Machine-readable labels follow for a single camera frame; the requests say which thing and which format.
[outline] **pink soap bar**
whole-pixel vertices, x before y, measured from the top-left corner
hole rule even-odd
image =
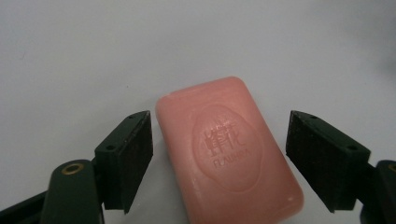
[[[277,223],[302,208],[302,191],[241,79],[174,91],[156,113],[191,223]]]

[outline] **embossed logo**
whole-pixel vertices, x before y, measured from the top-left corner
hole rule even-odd
[[[241,116],[222,105],[209,106],[198,116],[192,134],[193,155],[205,175],[231,191],[256,183],[262,146]]]

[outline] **soap bar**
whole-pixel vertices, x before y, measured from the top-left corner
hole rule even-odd
[[[304,196],[238,77],[171,92],[156,115],[190,223],[277,223]]]

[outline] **white surface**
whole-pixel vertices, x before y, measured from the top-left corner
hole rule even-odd
[[[152,112],[154,157],[131,212],[106,223],[188,223],[154,106],[169,91],[241,77],[284,152],[292,109],[396,160],[396,2],[0,2],[0,209],[44,191],[58,165],[93,158],[122,119]],[[293,168],[304,210],[331,214]]]

